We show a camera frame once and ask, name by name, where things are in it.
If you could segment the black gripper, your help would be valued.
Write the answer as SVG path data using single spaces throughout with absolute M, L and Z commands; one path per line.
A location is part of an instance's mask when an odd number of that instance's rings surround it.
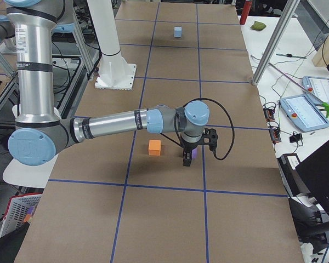
M 183 166 L 189 167 L 192 162 L 192 151 L 200 144 L 200 139 L 196 142 L 188 142 L 181 138 L 181 144 L 183 147 Z

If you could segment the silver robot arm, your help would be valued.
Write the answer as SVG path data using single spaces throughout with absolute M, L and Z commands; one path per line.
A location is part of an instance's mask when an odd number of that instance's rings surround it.
M 54 111 L 52 32 L 74 29 L 73 2 L 7 1 L 6 5 L 15 27 L 20 89 L 16 130 L 8 140 L 14 159 L 38 166 L 85 140 L 143 129 L 154 134 L 178 133 L 185 166 L 190 165 L 197 146 L 216 148 L 217 135 L 206 128 L 209 108 L 199 99 L 175 109 L 158 106 L 98 118 L 59 118 Z

